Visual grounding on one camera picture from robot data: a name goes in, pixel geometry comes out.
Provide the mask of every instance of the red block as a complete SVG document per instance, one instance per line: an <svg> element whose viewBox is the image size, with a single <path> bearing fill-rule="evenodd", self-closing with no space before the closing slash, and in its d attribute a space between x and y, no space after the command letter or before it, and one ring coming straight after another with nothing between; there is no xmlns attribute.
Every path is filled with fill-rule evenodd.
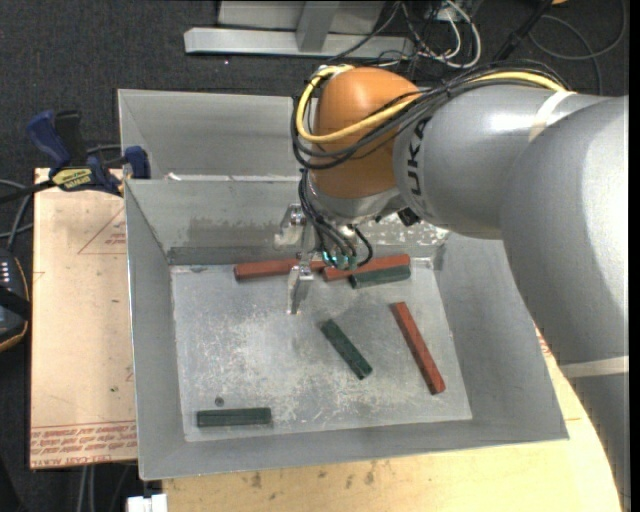
<svg viewBox="0 0 640 512"><path fill-rule="evenodd" d="M286 276L291 269L300 263L296 258L286 260L259 261L256 263L238 263L233 267L236 281L255 279L258 277ZM311 270L319 271L325 267L322 261L312 261Z"/></svg>
<svg viewBox="0 0 640 512"><path fill-rule="evenodd" d="M444 380L433 357L431 357L431 353L418 330L409 308L404 302L397 302L391 305L391 311L396 322L398 322L407 345L409 345L420 373L422 373L422 377L429 387L429 391L431 391L432 395L442 393L446 388Z"/></svg>

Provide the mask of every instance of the cardboard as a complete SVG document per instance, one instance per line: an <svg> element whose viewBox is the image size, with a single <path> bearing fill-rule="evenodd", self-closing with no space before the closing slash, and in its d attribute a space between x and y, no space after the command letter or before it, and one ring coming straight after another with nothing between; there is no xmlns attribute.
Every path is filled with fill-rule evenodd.
<svg viewBox="0 0 640 512"><path fill-rule="evenodd" d="M125 237L122 198L35 195L31 469L137 457Z"/></svg>

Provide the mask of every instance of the green block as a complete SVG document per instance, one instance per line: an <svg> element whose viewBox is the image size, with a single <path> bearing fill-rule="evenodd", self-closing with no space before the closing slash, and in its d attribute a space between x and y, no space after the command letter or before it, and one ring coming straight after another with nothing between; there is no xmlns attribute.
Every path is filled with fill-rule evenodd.
<svg viewBox="0 0 640 512"><path fill-rule="evenodd" d="M349 276L353 288L368 288L379 284L395 283L411 277L411 268L407 265L385 268L384 270L372 270Z"/></svg>
<svg viewBox="0 0 640 512"><path fill-rule="evenodd" d="M271 423L269 407L198 411L198 427L233 427L237 425L267 425Z"/></svg>
<svg viewBox="0 0 640 512"><path fill-rule="evenodd" d="M351 371L356 374L356 377L362 380L373 371L367 360L362 357L355 345L351 343L351 340L347 338L342 329L333 320L325 322L320 327L320 330L349 365Z"/></svg>

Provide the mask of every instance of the yellow cable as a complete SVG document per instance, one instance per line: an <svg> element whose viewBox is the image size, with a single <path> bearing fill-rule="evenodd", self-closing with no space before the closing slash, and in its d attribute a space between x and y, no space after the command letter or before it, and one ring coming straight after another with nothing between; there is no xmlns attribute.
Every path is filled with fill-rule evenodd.
<svg viewBox="0 0 640 512"><path fill-rule="evenodd" d="M372 116L364 118L362 121L358 123L352 124L351 126L347 126L346 128L342 128L337 132L329 133L327 135L312 135L308 133L304 128L304 111L306 109L306 105L313 93L313 90L318 86L318 82L326 77L327 75L333 75L337 71L337 66L332 66L328 68L321 69L318 71L313 78L309 81L309 85L305 88L302 96L300 97L300 103L298 104L298 110L296 111L296 129L298 130L298 134L305 140L309 142L317 142L317 143L325 143L325 142L333 142L335 140L341 139L348 135L353 135L359 130L363 128L368 128L376 123L384 121L389 117L393 116L396 112L402 110L405 106L412 103L414 100L403 101L402 103L398 103L397 105L393 105L382 112L378 112ZM353 66L343 67L341 70L353 69Z"/></svg>
<svg viewBox="0 0 640 512"><path fill-rule="evenodd" d="M523 80L525 82L531 82L556 92L565 90L565 88L560 84L545 76L536 75L535 73L528 73L526 71L497 71L496 73L481 76L480 78L476 78L472 81L480 82L483 80Z"/></svg>
<svg viewBox="0 0 640 512"><path fill-rule="evenodd" d="M413 103L414 99L403 101L402 103L398 103L397 105L393 105L377 114L374 114L369 117L365 117L362 121L359 121L355 124L342 128L336 132L328 133L326 135L312 135L308 133L304 128L304 111L306 109L307 103L311 98L311 94L313 94L314 89L318 86L319 82L327 76L332 76L339 71L347 71L349 69L353 69L353 66L343 65L343 66L329 66L318 71L311 80L309 81L309 85L305 88L302 96L300 97L300 103L298 104L298 109L296 111L296 129L298 130L298 135L303 139L309 142L315 142L318 144L333 142L348 135L353 135L354 133L368 128L376 123L389 119L394 114L402 110L405 106ZM564 91L564 87L554 82L553 80L537 75L535 73L530 73L526 71L497 71L495 73L491 73L490 75L485 75L480 78L475 78L472 80L473 82L479 82L484 80L522 80L524 82L534 83L536 85L545 87L547 89L551 89L552 91Z"/></svg>

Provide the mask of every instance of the floor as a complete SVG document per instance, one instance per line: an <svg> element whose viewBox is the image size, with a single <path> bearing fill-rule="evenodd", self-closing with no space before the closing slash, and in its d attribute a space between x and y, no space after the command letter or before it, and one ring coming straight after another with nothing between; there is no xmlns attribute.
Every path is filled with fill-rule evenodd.
<svg viewBox="0 0 640 512"><path fill-rule="evenodd" d="M551 14L573 25L598 50L616 41L623 2L628 13L630 0L568 0ZM407 2L415 12L424 3ZM481 63L491 60L535 5L534 0L474 0L474 19L483 44ZM387 5L383 17L389 9ZM28 120L42 110L78 109L89 144L116 142L119 88L291 96L321 63L310 58L185 55L183 33L194 26L212 25L215 13L216 2L210 1L1 2L0 178L29 184L32 169L47 165L48 158L25 134ZM537 49L529 39L511 58L542 61L579 92L598 94L599 73L601 94L628 94L628 25L620 43L597 59L598 72L594 60L560 60ZM405 30L396 19L385 32ZM535 34L556 51L585 53L584 43L557 21L541 20ZM442 74L440 65L428 64L414 79L428 82ZM17 206L15 202L0 205L0 232L10 228ZM29 209L24 222L30 222L31 216ZM6 239L0 240L0 245L5 243ZM14 254L27 276L31 253L31 232L19 235ZM95 481L97 511L117 510L120 497L150 492L157 484L147 484L145 489L131 466L101 465L86 472L83 468L28 469L29 357L28 336L14 349L0 353L0 511L19 509L12 493L22 503L21 510L76 510L83 478Z"/></svg>

